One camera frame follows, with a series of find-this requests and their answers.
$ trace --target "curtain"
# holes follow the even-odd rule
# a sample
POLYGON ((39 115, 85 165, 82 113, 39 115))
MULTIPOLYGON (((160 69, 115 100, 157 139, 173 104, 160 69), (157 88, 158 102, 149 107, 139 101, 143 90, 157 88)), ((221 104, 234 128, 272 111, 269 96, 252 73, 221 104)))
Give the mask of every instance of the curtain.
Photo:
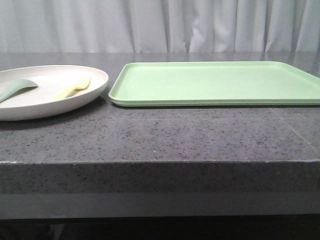
POLYGON ((320 50, 320 0, 0 0, 0 52, 320 50))

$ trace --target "green tray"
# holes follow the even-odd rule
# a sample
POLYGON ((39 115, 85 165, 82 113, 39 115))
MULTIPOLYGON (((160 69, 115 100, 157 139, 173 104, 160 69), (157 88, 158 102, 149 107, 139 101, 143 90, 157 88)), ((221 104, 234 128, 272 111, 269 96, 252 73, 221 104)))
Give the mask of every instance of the green tray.
POLYGON ((275 61, 129 63, 109 97, 124 107, 319 105, 320 78, 275 61))

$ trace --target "plate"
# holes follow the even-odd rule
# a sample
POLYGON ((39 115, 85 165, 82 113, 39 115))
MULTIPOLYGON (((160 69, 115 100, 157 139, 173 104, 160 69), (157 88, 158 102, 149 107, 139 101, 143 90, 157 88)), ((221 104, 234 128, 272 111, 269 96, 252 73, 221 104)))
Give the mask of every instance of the plate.
POLYGON ((82 107, 104 91, 109 77, 104 71, 88 66, 23 67, 0 71, 0 92, 15 79, 31 80, 38 84, 38 87, 1 102, 0 121, 39 119, 82 107), (50 101, 53 96, 82 77, 91 78, 88 88, 73 96, 50 101))
POLYGON ((129 63, 109 97, 124 107, 319 105, 320 79, 275 61, 129 63))

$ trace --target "utensil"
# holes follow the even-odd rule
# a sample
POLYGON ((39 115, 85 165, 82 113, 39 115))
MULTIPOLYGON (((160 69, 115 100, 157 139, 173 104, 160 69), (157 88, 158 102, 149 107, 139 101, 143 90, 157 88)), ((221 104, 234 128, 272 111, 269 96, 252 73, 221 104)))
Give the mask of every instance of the utensil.
POLYGON ((38 85, 28 79, 16 79, 10 82, 6 88, 0 93, 0 103, 7 100, 10 97, 14 97, 18 94, 25 93, 32 88, 36 88, 38 85))
POLYGON ((65 99, 65 98, 69 97, 76 90, 78 90, 78 91, 84 90, 89 86, 90 81, 91 81, 90 78, 83 77, 80 80, 78 80, 76 83, 74 83, 73 85, 69 86, 65 90, 58 93, 56 96, 54 96, 50 100, 57 101, 57 100, 65 99))

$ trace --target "round plate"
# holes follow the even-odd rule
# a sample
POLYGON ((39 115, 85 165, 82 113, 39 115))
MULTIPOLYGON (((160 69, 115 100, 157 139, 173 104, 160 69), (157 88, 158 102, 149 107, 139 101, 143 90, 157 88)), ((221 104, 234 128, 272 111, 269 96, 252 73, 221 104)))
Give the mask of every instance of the round plate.
POLYGON ((102 70, 75 65, 31 66, 0 71, 0 92, 15 79, 28 79, 38 87, 0 103, 0 121, 30 120, 62 114, 96 99, 108 84, 102 70), (75 95, 50 101, 56 94, 80 78, 90 78, 90 85, 75 95))

